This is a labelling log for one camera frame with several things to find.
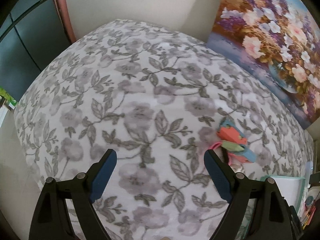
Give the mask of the pink rolled mat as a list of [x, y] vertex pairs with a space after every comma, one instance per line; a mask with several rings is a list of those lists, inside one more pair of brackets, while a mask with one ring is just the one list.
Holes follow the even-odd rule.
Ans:
[[67, 0], [54, 0], [56, 3], [57, 12], [59, 14], [64, 31], [71, 43], [76, 42], [76, 36], [73, 31], [71, 19], [68, 12]]

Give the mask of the pile of colourful toys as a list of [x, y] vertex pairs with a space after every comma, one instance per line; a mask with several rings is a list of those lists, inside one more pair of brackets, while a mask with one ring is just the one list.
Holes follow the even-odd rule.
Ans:
[[318, 200], [319, 186], [312, 186], [304, 191], [298, 211], [298, 217], [303, 230], [311, 224], [311, 220], [315, 217], [316, 202]]

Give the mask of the floral painting canvas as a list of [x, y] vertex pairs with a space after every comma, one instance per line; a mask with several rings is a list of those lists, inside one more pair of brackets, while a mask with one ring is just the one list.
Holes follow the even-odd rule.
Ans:
[[303, 128], [319, 118], [319, 26], [301, 0], [221, 0], [207, 47], [256, 77]]

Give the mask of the green foam piece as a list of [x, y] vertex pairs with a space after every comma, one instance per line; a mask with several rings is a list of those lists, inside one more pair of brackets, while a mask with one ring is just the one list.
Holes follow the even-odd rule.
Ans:
[[245, 146], [241, 144], [237, 144], [235, 142], [226, 141], [226, 140], [222, 141], [221, 147], [226, 149], [228, 152], [236, 153], [236, 154], [244, 153], [245, 151]]

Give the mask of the dark teal cabinet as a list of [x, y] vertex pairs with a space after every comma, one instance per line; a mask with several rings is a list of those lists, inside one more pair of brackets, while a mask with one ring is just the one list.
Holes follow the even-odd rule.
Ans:
[[19, 101], [71, 39], [57, 0], [17, 0], [1, 22], [1, 88]]

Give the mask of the teal shallow box tray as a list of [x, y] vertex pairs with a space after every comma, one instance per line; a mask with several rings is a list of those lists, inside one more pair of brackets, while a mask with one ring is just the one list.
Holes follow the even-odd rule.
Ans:
[[263, 176], [252, 190], [236, 239], [299, 239], [305, 179]]

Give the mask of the blue red foam toy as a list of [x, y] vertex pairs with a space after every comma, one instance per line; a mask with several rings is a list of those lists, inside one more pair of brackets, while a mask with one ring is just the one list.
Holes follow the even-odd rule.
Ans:
[[220, 123], [219, 128], [217, 130], [217, 136], [221, 139], [221, 143], [223, 140], [235, 142], [237, 144], [241, 144], [245, 146], [244, 153], [231, 153], [223, 148], [223, 156], [225, 162], [228, 165], [232, 165], [233, 161], [236, 160], [239, 163], [255, 163], [256, 155], [248, 148], [247, 146], [247, 138], [244, 133], [240, 131], [233, 122], [229, 120], [224, 120]]

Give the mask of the floral grey tablecloth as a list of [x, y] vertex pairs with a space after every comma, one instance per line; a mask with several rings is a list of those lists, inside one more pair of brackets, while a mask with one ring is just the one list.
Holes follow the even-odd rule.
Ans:
[[118, 161], [94, 207], [113, 239], [208, 239], [225, 210], [203, 163], [229, 120], [257, 155], [248, 178], [302, 177], [313, 140], [248, 72], [204, 43], [115, 20], [56, 57], [15, 111], [39, 186], [72, 179], [109, 148]]

